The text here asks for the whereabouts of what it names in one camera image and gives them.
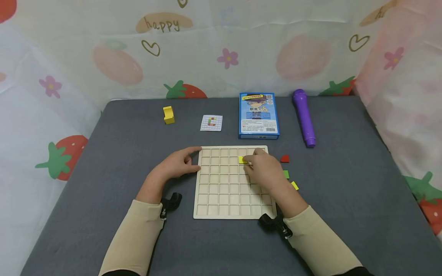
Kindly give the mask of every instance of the yellow wooden block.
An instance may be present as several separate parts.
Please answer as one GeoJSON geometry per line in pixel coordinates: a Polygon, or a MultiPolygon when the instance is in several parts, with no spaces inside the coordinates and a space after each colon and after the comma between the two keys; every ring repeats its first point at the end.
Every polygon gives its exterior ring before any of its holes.
{"type": "Polygon", "coordinates": [[[243,160],[242,156],[238,156],[238,163],[239,164],[247,164],[247,161],[243,160]]]}
{"type": "Polygon", "coordinates": [[[171,106],[163,107],[164,112],[164,122],[168,124],[175,123],[175,117],[173,117],[173,110],[171,106]]]}
{"type": "Polygon", "coordinates": [[[297,191],[299,190],[298,185],[296,185],[295,181],[292,181],[292,185],[293,185],[293,187],[295,187],[295,189],[296,189],[297,191]]]}

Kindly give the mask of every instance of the red wooden piece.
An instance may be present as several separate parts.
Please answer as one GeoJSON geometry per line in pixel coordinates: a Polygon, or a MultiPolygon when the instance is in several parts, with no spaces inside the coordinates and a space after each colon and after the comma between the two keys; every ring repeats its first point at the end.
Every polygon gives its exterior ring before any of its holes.
{"type": "Polygon", "coordinates": [[[289,156],[288,155],[284,155],[283,157],[281,157],[281,163],[288,163],[289,162],[289,156]]]}

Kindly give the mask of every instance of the hand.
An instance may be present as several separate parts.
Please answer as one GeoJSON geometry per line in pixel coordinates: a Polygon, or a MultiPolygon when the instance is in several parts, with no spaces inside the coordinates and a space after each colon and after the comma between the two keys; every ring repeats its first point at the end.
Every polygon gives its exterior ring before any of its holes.
{"type": "Polygon", "coordinates": [[[175,151],[160,164],[158,164],[150,174],[157,174],[166,182],[171,178],[178,178],[183,174],[195,173],[201,169],[198,165],[192,165],[190,154],[202,150],[201,147],[187,147],[175,151]]]}
{"type": "Polygon", "coordinates": [[[159,204],[167,180],[178,178],[183,174],[194,173],[201,169],[198,165],[192,165],[192,158],[190,157],[191,153],[200,150],[202,150],[201,147],[187,147],[166,157],[147,175],[135,199],[145,203],[159,204]]]}
{"type": "Polygon", "coordinates": [[[261,148],[255,149],[253,155],[244,156],[243,160],[252,163],[252,166],[244,166],[250,178],[270,193],[287,182],[279,161],[261,148]]]}
{"type": "Polygon", "coordinates": [[[307,209],[308,205],[284,176],[279,161],[261,148],[243,160],[251,162],[244,169],[251,179],[269,191],[287,218],[294,217],[307,209]]]}

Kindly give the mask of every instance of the purple microphone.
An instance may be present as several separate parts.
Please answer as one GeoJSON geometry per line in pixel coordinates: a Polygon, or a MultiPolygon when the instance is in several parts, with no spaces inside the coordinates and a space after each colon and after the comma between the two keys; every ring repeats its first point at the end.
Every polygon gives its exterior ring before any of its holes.
{"type": "Polygon", "coordinates": [[[316,146],[316,137],[313,132],[312,120],[310,119],[309,107],[307,106],[307,95],[304,90],[297,89],[293,92],[293,101],[298,109],[298,116],[301,121],[302,135],[307,147],[316,146]]]}

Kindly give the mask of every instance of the blue box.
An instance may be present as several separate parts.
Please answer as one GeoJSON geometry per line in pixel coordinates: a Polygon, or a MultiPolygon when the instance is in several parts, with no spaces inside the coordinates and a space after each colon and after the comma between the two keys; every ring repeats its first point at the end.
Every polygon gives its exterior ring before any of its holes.
{"type": "Polygon", "coordinates": [[[240,93],[240,139],[278,139],[279,125],[273,93],[240,93]]]}

